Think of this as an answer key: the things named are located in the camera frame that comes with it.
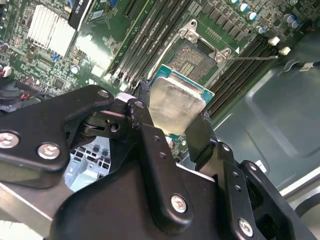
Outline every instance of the electronic component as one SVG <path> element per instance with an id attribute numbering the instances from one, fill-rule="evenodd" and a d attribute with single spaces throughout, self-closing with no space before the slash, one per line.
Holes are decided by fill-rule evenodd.
<path id="1" fill-rule="evenodd" d="M 255 29 L 258 34 L 264 34 L 266 32 L 266 28 L 263 26 L 256 26 Z"/>
<path id="2" fill-rule="evenodd" d="M 68 22 L 43 5 L 37 5 L 27 37 L 33 44 L 49 49 L 64 57 L 74 37 L 75 30 Z"/>
<path id="3" fill-rule="evenodd" d="M 279 50 L 279 54 L 284 55 L 284 56 L 287 56 L 290 52 L 291 52 L 291 48 L 288 46 Z"/>
<path id="4" fill-rule="evenodd" d="M 223 25 L 223 29 L 228 32 L 233 26 L 233 23 L 231 21 L 227 21 L 225 22 L 225 24 Z"/>
<path id="5" fill-rule="evenodd" d="M 80 67 L 78 65 L 73 65 L 70 70 L 73 74 L 77 74 L 80 71 Z"/>
<path id="6" fill-rule="evenodd" d="M 7 78 L 7 77 L 9 77 L 10 75 L 11 75 L 11 73 L 12 73 L 12 68 L 10 67 L 10 66 L 5 66 L 4 68 L 3 68 L 3 70 L 2 70 L 2 72 L 3 72 L 3 77 L 4 78 Z"/>
<path id="7" fill-rule="evenodd" d="M 216 65 L 215 61 L 193 44 L 185 41 L 167 66 L 198 83 Z"/>
<path id="8" fill-rule="evenodd" d="M 244 39 L 245 36 L 246 36 L 246 34 L 243 31 L 241 31 L 235 36 L 235 40 L 240 42 L 242 39 Z"/>
<path id="9" fill-rule="evenodd" d="M 222 25 L 225 23 L 226 20 L 227 20 L 226 17 L 223 16 L 223 15 L 221 15 L 221 16 L 218 18 L 218 20 L 216 21 L 216 24 L 218 24 L 219 26 L 222 26 Z"/>
<path id="10" fill-rule="evenodd" d="M 97 65 L 95 65 L 92 70 L 91 70 L 91 73 L 93 75 L 96 75 L 97 77 L 101 78 L 102 75 L 104 74 L 104 70 L 100 67 L 98 67 Z"/>
<path id="11" fill-rule="evenodd" d="M 294 20 L 296 19 L 295 16 L 291 15 L 291 14 L 286 14 L 283 17 L 283 20 L 287 23 L 287 24 L 292 24 L 294 22 Z"/>
<path id="12" fill-rule="evenodd" d="M 254 11 L 251 11 L 249 12 L 247 15 L 246 15 L 246 18 L 250 21 L 254 21 L 257 19 L 257 13 L 255 13 Z"/>
<path id="13" fill-rule="evenodd" d="M 237 26 L 233 26 L 233 28 L 229 31 L 229 34 L 232 37 L 235 37 L 240 32 L 240 29 Z"/>
<path id="14" fill-rule="evenodd" d="M 63 88 L 64 84 L 65 83 L 63 81 L 61 81 L 60 79 L 57 79 L 57 80 L 55 80 L 53 87 L 61 90 Z"/>
<path id="15" fill-rule="evenodd" d="M 300 26 L 300 21 L 294 20 L 289 26 L 293 29 L 297 29 Z"/>
<path id="16" fill-rule="evenodd" d="M 275 36 L 274 38 L 269 39 L 268 43 L 272 46 L 276 46 L 280 42 L 280 38 Z"/>
<path id="17" fill-rule="evenodd" d="M 238 11 L 242 13 L 248 11 L 248 9 L 249 9 L 249 6 L 246 3 L 240 3 L 238 6 Z"/>
<path id="18" fill-rule="evenodd" d="M 2 52 L 5 52 L 6 50 L 8 50 L 10 47 L 9 47 L 9 44 L 8 43 L 2 43 L 0 44 L 0 53 Z"/>
<path id="19" fill-rule="evenodd" d="M 214 6 L 212 6 L 210 2 L 207 2 L 203 7 L 202 12 L 206 15 L 209 15 L 213 9 Z"/>
<path id="20" fill-rule="evenodd" d="M 213 97 L 212 92 L 162 65 L 151 81 L 152 121 L 166 135 L 180 136 Z"/>
<path id="21" fill-rule="evenodd" d="M 114 8 L 117 5 L 118 0 L 110 0 L 110 7 Z"/>
<path id="22" fill-rule="evenodd" d="M 213 12 L 210 14 L 210 18 L 212 20 L 217 20 L 219 16 L 220 12 L 217 9 L 213 10 Z"/>

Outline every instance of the ram slot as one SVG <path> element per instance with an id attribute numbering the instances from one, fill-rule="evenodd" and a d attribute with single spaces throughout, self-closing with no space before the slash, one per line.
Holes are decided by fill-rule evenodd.
<path id="1" fill-rule="evenodd" d="M 140 64 L 140 67 L 135 67 L 132 78 L 134 79 L 133 85 L 135 85 L 143 76 L 144 71 L 147 69 L 149 64 L 152 62 L 152 59 L 163 47 L 166 40 L 169 38 L 170 34 L 173 32 L 176 23 L 181 19 L 184 12 L 188 9 L 191 0 L 181 0 L 179 1 L 178 7 L 175 9 L 173 15 L 166 21 L 166 26 L 162 29 L 161 34 L 157 36 L 156 41 L 153 43 L 152 47 L 148 50 L 145 57 L 137 62 Z"/>

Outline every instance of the capacitor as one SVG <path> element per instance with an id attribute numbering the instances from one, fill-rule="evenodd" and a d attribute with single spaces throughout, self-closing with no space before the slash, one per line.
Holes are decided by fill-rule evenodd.
<path id="1" fill-rule="evenodd" d="M 246 3 L 240 3 L 238 6 L 239 12 L 242 12 L 242 13 L 248 11 L 248 9 L 249 9 L 249 6 Z"/>
<path id="2" fill-rule="evenodd" d="M 250 21 L 254 21 L 257 19 L 257 13 L 251 11 L 247 14 L 246 18 Z"/>
<path id="3" fill-rule="evenodd" d="M 8 43 L 2 43 L 0 44 L 0 52 L 4 52 L 6 50 L 8 50 L 10 47 L 9 47 L 9 44 Z"/>
<path id="4" fill-rule="evenodd" d="M 72 72 L 73 74 L 77 74 L 77 73 L 79 73 L 79 71 L 80 71 L 80 67 L 79 67 L 78 65 L 73 65 L 73 66 L 71 67 L 71 72 Z"/>
<path id="5" fill-rule="evenodd" d="M 255 29 L 258 34 L 264 34 L 266 32 L 266 28 L 264 26 L 256 26 Z"/>
<path id="6" fill-rule="evenodd" d="M 300 21 L 294 20 L 289 26 L 293 29 L 297 29 L 300 26 Z"/>
<path id="7" fill-rule="evenodd" d="M 286 14 L 283 17 L 283 20 L 288 24 L 292 24 L 296 20 L 296 17 L 291 14 Z"/>

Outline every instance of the screw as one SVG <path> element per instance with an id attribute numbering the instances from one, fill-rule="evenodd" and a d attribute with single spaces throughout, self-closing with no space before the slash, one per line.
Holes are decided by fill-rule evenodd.
<path id="1" fill-rule="evenodd" d="M 244 220 L 243 218 L 240 218 L 238 220 L 238 224 L 245 235 L 247 235 L 250 238 L 254 235 L 254 230 L 246 220 Z"/>
<path id="2" fill-rule="evenodd" d="M 109 97 L 109 94 L 106 90 L 99 90 L 98 91 L 98 94 L 101 96 L 101 97 L 104 97 L 104 98 L 107 98 Z"/>
<path id="3" fill-rule="evenodd" d="M 249 166 L 253 171 L 257 171 L 257 168 L 255 165 L 253 165 L 251 162 L 249 162 Z"/>
<path id="4" fill-rule="evenodd" d="M 230 151 L 230 148 L 227 146 L 227 145 L 225 145 L 225 144 L 222 144 L 222 147 L 224 148 L 224 150 L 226 150 L 226 151 Z"/>
<path id="5" fill-rule="evenodd" d="M 0 133 L 0 149 L 11 149 L 18 145 L 19 137 L 12 132 Z"/>
<path id="6" fill-rule="evenodd" d="M 176 210 L 178 213 L 185 213 L 187 211 L 187 204 L 185 200 L 182 199 L 182 197 L 178 195 L 173 195 L 171 198 L 171 204 L 174 210 Z"/>
<path id="7" fill-rule="evenodd" d="M 42 144 L 37 152 L 41 158 L 48 160 L 56 159 L 60 155 L 60 149 L 52 143 Z"/>
<path id="8" fill-rule="evenodd" d="M 140 102 L 140 101 L 135 101 L 134 104 L 135 104 L 137 107 L 141 108 L 141 109 L 144 109 L 144 108 L 145 108 L 144 104 L 143 104 L 142 102 Z"/>

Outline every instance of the screw hole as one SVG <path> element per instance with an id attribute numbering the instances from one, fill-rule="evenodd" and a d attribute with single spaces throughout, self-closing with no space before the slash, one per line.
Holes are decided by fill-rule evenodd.
<path id="1" fill-rule="evenodd" d="M 250 168 L 251 168 L 253 171 L 256 171 L 256 170 L 257 170 L 256 166 L 253 165 L 251 162 L 249 162 L 249 166 L 250 166 Z"/>
<path id="2" fill-rule="evenodd" d="M 160 158 L 161 158 L 161 159 L 166 159 L 166 154 L 163 153 L 163 152 L 160 152 Z"/>
<path id="3" fill-rule="evenodd" d="M 117 123 L 112 123 L 110 125 L 110 130 L 112 133 L 116 133 L 119 130 L 120 126 Z"/>
<path id="4" fill-rule="evenodd" d="M 141 109 L 144 109 L 144 108 L 145 108 L 144 104 L 143 104 L 142 102 L 140 102 L 140 101 L 135 101 L 134 104 L 135 104 L 137 107 L 141 108 Z"/>
<path id="5" fill-rule="evenodd" d="M 240 193 L 241 192 L 241 187 L 238 185 L 235 185 L 235 189 Z"/>

